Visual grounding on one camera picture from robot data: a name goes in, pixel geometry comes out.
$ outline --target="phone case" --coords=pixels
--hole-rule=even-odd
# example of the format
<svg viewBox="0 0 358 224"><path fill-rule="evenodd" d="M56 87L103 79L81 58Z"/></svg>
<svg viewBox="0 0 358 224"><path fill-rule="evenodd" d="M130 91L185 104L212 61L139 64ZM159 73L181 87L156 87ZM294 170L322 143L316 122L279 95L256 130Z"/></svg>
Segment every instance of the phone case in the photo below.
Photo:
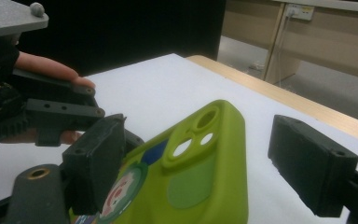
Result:
<svg viewBox="0 0 358 224"><path fill-rule="evenodd" d="M214 101L127 154L101 214L72 223L246 223L245 121Z"/></svg>

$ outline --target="white table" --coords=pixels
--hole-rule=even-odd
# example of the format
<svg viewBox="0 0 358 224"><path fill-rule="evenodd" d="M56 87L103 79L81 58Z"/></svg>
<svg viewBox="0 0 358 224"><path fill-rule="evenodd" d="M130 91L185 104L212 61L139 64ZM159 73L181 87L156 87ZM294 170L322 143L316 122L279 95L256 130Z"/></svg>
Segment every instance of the white table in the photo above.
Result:
<svg viewBox="0 0 358 224"><path fill-rule="evenodd" d="M190 60L204 66L208 66L205 62L210 63L199 57ZM327 117L329 113L341 116L333 116L332 120L349 120L342 120L343 124L327 124L321 121L324 120L321 117L311 116L312 111L304 113L296 110L295 108L302 110L302 100L290 92L278 90L258 80L248 88L245 87L246 84L244 86L243 83L234 82L190 60L167 55L89 78L97 85L96 99L106 115L123 113L127 117L126 128L145 141L213 100L230 101L240 110L246 121L248 223L345 223L347 210L344 210L341 218L319 218L312 214L279 175L268 159L267 152L275 114L301 119L356 154L358 133L345 129L341 131L339 125L345 127L345 123L348 123L356 126L358 121L317 105L325 108ZM219 73L231 71L213 62L210 68ZM248 78L238 71L231 71L231 75L235 75L234 73ZM282 100L279 96L273 100L263 90L261 93L252 90L257 85L272 88L273 92L287 96L290 98L288 105L280 103ZM305 99L303 102L305 105L312 105ZM42 148L31 144L0 144L0 200L10 195L12 182L17 174L37 164L61 163L61 153L66 148L67 146Z"/></svg>

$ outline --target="finger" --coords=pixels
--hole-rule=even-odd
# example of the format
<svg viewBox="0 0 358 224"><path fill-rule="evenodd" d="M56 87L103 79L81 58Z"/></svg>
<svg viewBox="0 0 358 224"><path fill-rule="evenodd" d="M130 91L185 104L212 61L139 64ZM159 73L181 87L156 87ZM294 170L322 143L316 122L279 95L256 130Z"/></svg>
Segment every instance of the finger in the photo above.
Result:
<svg viewBox="0 0 358 224"><path fill-rule="evenodd" d="M61 134L61 143L66 145L72 145L80 136L81 133L74 131L65 131Z"/></svg>
<svg viewBox="0 0 358 224"><path fill-rule="evenodd" d="M65 131L61 134L60 141L62 144L71 145L73 144L79 137L81 133L75 131ZM26 133L18 134L15 136L11 136L5 138L1 141L1 143L34 143L36 141L37 131L36 129L29 129Z"/></svg>
<svg viewBox="0 0 358 224"><path fill-rule="evenodd" d="M25 133L10 136L1 141L1 143L34 143L36 139L36 129L29 129Z"/></svg>
<svg viewBox="0 0 358 224"><path fill-rule="evenodd" d="M20 52L20 56L17 59L15 66L25 71L68 80L75 84L95 88L94 83L86 78L80 77L74 69L45 57Z"/></svg>
<svg viewBox="0 0 358 224"><path fill-rule="evenodd" d="M88 86L88 87L92 87L93 89L95 88L95 84L83 77L77 77L74 80L72 80L72 83L76 84L76 85L80 85L80 86Z"/></svg>

